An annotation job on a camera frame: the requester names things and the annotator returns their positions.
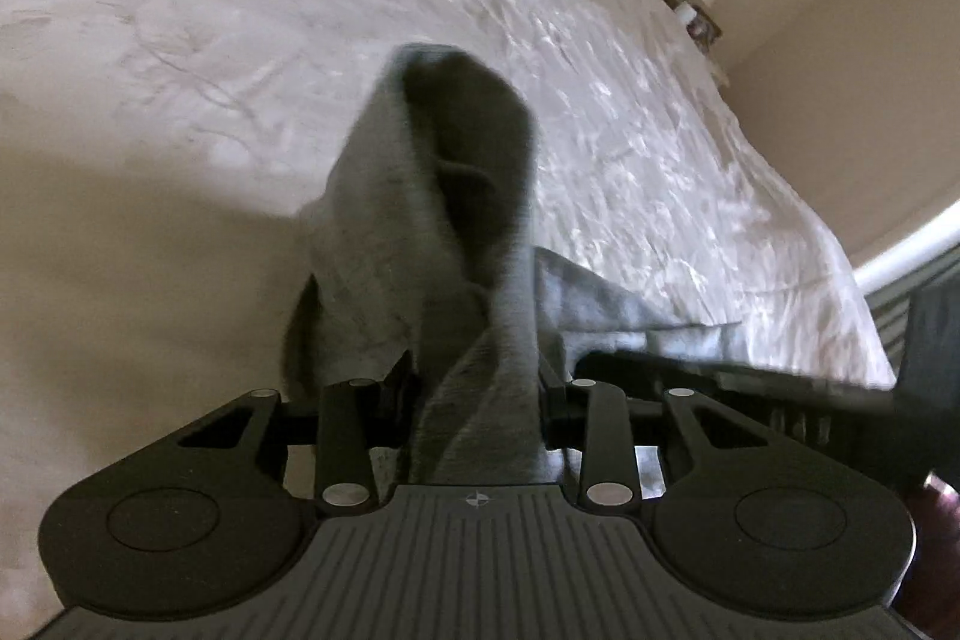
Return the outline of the light blue speckled pants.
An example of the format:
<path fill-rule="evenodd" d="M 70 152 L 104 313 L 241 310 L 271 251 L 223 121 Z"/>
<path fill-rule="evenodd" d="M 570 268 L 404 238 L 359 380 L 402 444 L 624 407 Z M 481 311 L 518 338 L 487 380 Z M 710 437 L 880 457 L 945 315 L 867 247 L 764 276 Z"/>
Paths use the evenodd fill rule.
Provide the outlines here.
<path fill-rule="evenodd" d="M 532 239 L 534 120 L 454 47 L 394 52 L 301 213 L 309 280 L 286 333 L 291 398 L 381 380 L 410 356 L 425 390 L 409 463 L 384 481 L 550 476 L 537 365 L 592 351 L 703 362 L 745 353 L 734 323 L 685 323 Z"/>

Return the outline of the right cream nightstand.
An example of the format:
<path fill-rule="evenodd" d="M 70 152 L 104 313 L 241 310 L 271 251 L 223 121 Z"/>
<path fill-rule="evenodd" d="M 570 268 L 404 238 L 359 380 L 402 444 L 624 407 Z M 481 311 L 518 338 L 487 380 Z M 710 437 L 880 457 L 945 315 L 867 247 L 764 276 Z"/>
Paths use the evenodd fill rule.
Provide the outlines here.
<path fill-rule="evenodd" d="M 685 29 L 686 35 L 692 39 L 698 52 L 703 55 L 708 65 L 713 81 L 720 88 L 729 86 L 729 76 L 715 58 L 713 49 L 721 39 L 722 31 L 708 8 L 701 0 L 662 0 L 675 14 L 675 18 Z"/>

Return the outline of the white embroidered bedspread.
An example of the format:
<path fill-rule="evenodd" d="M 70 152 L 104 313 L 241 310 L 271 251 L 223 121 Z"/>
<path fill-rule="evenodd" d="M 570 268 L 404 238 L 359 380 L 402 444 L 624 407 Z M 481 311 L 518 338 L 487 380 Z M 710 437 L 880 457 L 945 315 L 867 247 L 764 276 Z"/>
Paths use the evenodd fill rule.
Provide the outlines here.
<path fill-rule="evenodd" d="M 296 216 L 409 42 L 526 99 L 537 244 L 750 364 L 892 383 L 843 248 L 661 0 L 2 0 L 5 637 L 59 607 L 60 492 L 277 378 Z"/>

